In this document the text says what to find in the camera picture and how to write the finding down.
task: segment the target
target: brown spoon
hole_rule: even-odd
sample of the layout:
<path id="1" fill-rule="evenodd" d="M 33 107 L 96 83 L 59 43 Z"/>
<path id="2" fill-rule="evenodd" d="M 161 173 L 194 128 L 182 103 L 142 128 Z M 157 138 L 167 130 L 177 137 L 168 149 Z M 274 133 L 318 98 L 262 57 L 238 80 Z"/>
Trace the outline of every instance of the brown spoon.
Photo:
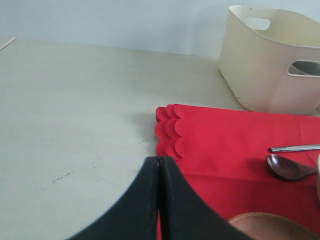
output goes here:
<path id="1" fill-rule="evenodd" d="M 286 180 L 299 180 L 309 175 L 316 175 L 316 167 L 307 166 L 276 154 L 269 154 L 265 158 L 270 169 Z"/>

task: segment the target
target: white table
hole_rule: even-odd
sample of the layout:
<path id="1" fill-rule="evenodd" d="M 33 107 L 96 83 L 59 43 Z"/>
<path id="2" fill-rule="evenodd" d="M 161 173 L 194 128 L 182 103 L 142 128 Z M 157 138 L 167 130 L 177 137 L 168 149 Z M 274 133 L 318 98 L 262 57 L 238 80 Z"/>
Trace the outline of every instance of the white table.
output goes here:
<path id="1" fill-rule="evenodd" d="M 0 239 L 63 240 L 103 214 L 155 155 L 157 107 L 243 109 L 217 62 L 26 40 L 0 51 Z"/>

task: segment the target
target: red napkin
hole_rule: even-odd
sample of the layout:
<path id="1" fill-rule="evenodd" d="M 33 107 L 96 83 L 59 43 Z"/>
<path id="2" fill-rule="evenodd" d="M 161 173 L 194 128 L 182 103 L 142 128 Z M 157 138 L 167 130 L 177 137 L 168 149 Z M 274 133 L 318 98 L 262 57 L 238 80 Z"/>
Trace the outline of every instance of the red napkin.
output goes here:
<path id="1" fill-rule="evenodd" d="M 316 176 L 271 174 L 268 148 L 320 144 L 320 118 L 188 105 L 156 110 L 156 150 L 173 157 L 200 197 L 226 220 L 247 212 L 287 217 L 320 235 Z M 320 151 L 280 155 L 316 166 Z"/>

